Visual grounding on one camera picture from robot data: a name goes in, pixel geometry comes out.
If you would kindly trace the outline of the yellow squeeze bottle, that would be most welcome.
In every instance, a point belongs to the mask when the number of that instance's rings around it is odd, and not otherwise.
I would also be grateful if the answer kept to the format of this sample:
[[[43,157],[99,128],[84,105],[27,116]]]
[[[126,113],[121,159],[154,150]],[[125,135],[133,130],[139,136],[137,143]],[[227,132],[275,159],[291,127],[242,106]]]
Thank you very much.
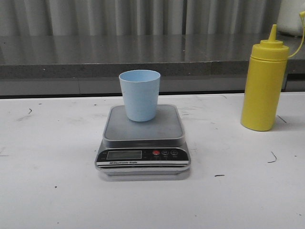
[[[255,131],[272,129],[282,90],[287,61],[303,46],[305,35],[297,50],[276,39],[277,25],[271,28],[268,39],[253,45],[244,91],[241,124]]]

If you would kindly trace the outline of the light blue plastic cup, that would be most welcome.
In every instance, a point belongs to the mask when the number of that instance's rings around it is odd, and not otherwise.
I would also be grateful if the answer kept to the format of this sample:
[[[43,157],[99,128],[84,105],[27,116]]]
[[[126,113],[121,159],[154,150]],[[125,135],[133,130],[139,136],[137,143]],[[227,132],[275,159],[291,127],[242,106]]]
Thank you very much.
[[[127,117],[146,122],[156,116],[161,74],[153,70],[131,70],[119,75]]]

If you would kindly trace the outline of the silver digital kitchen scale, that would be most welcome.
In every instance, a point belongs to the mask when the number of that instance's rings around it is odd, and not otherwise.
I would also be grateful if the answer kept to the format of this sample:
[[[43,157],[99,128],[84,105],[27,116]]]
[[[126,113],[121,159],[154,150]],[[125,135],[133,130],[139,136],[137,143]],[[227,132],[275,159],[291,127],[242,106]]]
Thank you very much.
[[[191,156],[177,107],[159,104],[154,119],[128,119],[123,105],[110,109],[95,167],[105,180],[182,180]]]

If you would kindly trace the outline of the white rice cooker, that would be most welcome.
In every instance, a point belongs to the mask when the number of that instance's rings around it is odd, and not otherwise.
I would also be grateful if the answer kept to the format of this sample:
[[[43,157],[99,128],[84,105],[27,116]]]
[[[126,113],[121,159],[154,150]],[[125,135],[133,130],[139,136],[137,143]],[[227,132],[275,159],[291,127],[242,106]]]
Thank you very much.
[[[299,13],[305,10],[304,0],[282,0],[277,19],[277,30],[292,36],[302,36]]]

